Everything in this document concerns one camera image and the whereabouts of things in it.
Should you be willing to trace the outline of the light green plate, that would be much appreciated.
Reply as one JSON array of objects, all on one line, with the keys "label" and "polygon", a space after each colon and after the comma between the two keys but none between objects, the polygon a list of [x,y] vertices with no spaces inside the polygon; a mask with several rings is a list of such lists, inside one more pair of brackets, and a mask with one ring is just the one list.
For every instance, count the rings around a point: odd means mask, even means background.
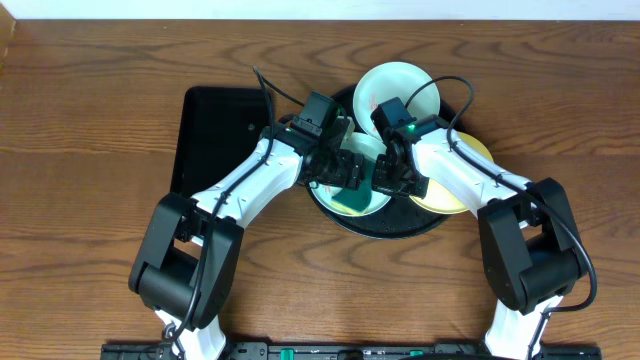
[{"label": "light green plate", "polygon": [[[371,119],[379,104],[394,97],[403,103],[432,78],[423,69],[406,62],[387,62],[369,70],[358,82],[353,96],[353,111],[359,126],[381,140]],[[418,119],[440,112],[440,95],[435,84],[421,90],[410,102],[408,112]]]},{"label": "light green plate", "polygon": [[343,141],[341,148],[364,156],[364,176],[357,190],[343,189],[324,184],[311,184],[311,193],[331,214],[347,217],[370,215],[382,209],[390,196],[372,190],[375,160],[386,152],[386,146],[377,138],[353,132]]}]

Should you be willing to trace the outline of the green yellow scrub sponge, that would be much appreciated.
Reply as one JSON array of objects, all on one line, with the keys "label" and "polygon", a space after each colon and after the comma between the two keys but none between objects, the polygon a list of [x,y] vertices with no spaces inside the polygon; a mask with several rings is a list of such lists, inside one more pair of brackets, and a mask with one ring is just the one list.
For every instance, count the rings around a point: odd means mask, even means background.
[{"label": "green yellow scrub sponge", "polygon": [[362,215],[372,199],[370,188],[361,185],[357,190],[341,189],[331,197],[331,206],[350,215]]}]

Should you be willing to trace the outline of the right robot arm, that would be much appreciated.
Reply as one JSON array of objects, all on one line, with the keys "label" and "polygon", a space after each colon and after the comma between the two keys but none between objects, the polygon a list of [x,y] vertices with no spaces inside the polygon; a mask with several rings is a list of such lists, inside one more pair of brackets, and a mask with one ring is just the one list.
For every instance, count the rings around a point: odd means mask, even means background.
[{"label": "right robot arm", "polygon": [[452,124],[406,112],[371,116],[387,147],[374,172],[375,190],[422,195],[434,180],[478,221],[485,276],[498,299],[484,344],[493,356],[532,359],[563,297],[587,276],[597,291],[564,188],[551,178],[534,183],[496,165],[467,145]]}]

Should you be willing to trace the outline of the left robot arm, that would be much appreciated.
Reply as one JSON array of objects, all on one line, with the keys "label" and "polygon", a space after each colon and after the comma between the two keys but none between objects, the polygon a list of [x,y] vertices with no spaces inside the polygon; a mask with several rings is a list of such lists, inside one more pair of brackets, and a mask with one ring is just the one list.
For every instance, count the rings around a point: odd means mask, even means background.
[{"label": "left robot arm", "polygon": [[210,188],[157,204],[129,276],[129,288],[164,322],[152,347],[161,359],[217,359],[227,339],[219,314],[230,294],[244,231],[264,207],[296,183],[360,185],[364,157],[342,140],[265,128],[256,148]]}]

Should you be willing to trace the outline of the black rectangular tray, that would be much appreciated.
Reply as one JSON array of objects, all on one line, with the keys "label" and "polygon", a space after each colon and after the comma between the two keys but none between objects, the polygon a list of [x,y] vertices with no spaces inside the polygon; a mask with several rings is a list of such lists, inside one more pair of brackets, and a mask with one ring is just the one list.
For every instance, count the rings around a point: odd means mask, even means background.
[{"label": "black rectangular tray", "polygon": [[258,88],[194,86],[184,96],[170,190],[185,198],[238,167],[269,125]]}]

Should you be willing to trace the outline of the yellow plate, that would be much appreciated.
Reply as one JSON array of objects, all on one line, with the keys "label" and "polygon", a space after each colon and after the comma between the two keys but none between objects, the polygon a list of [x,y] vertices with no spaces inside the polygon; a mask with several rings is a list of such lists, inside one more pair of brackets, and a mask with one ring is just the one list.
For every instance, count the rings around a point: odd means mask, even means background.
[{"label": "yellow plate", "polygon": [[[473,150],[490,162],[494,161],[488,148],[478,139],[463,132],[459,132],[458,135]],[[410,199],[422,209],[437,214],[454,215],[468,210],[460,200],[435,180],[428,182],[427,193],[424,197],[411,196]]]}]

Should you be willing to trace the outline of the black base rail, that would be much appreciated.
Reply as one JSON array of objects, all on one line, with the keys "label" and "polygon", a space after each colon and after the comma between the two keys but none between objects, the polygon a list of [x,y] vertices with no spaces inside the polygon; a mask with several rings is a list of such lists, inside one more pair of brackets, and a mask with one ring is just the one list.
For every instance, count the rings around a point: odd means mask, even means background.
[{"label": "black base rail", "polygon": [[[167,345],[104,344],[101,360],[175,359]],[[302,346],[268,345],[262,342],[232,343],[223,350],[226,360],[394,360],[394,359],[490,359],[481,345],[441,343],[426,347],[399,346]]]}]

